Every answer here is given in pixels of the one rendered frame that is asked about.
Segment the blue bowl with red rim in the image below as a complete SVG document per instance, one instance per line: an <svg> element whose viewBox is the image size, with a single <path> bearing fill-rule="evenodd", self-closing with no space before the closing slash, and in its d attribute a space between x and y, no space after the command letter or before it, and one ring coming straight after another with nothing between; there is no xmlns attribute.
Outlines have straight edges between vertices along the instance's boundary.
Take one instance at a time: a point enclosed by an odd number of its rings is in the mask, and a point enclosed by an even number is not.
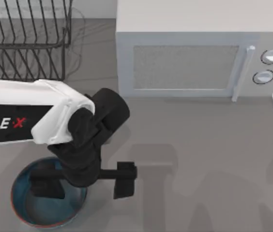
<svg viewBox="0 0 273 232"><path fill-rule="evenodd" d="M37 168L51 167L61 170L55 157L46 157L28 164L15 178L10 193L11 207L18 219L39 229L53 229L71 222L82 210L88 189L72 186L66 180L59 181L65 194L63 199L37 197L31 191L30 173Z"/></svg>

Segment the microwave oven door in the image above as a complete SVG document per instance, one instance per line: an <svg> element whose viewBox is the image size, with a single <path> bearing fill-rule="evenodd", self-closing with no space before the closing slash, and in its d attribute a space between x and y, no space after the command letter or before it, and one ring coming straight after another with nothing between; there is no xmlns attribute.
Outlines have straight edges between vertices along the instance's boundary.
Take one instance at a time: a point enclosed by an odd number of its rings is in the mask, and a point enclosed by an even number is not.
<svg viewBox="0 0 273 232"><path fill-rule="evenodd" d="M125 97L231 97L259 37L247 32L117 32Z"/></svg>

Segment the small round microwave knob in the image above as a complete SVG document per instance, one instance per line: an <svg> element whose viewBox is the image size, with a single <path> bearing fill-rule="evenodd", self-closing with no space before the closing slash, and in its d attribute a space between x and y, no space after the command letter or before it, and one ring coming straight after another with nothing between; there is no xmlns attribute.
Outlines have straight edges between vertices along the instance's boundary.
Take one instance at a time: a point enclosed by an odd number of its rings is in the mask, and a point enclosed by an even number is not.
<svg viewBox="0 0 273 232"><path fill-rule="evenodd" d="M257 85L265 85L273 80L273 71L265 70L257 72L254 74L252 80Z"/></svg>

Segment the pale microwave oven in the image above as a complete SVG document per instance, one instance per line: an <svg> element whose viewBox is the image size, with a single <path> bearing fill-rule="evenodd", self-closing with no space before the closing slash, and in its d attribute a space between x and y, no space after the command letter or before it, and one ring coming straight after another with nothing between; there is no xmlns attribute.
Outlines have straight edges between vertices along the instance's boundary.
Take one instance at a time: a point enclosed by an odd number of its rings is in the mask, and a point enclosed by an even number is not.
<svg viewBox="0 0 273 232"><path fill-rule="evenodd" d="M273 49L273 0L118 0L117 32L255 33L259 39L238 98L273 94L273 80L252 80L257 72L273 71L260 59Z"/></svg>

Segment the large round microwave knob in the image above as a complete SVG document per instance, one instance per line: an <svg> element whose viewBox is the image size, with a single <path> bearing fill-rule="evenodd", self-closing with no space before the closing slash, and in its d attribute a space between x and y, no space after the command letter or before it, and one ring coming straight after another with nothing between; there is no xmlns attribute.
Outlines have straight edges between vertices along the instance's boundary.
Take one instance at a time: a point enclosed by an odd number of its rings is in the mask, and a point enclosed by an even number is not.
<svg viewBox="0 0 273 232"><path fill-rule="evenodd" d="M267 65L272 65L273 64L273 49L264 51L260 59L262 63Z"/></svg>

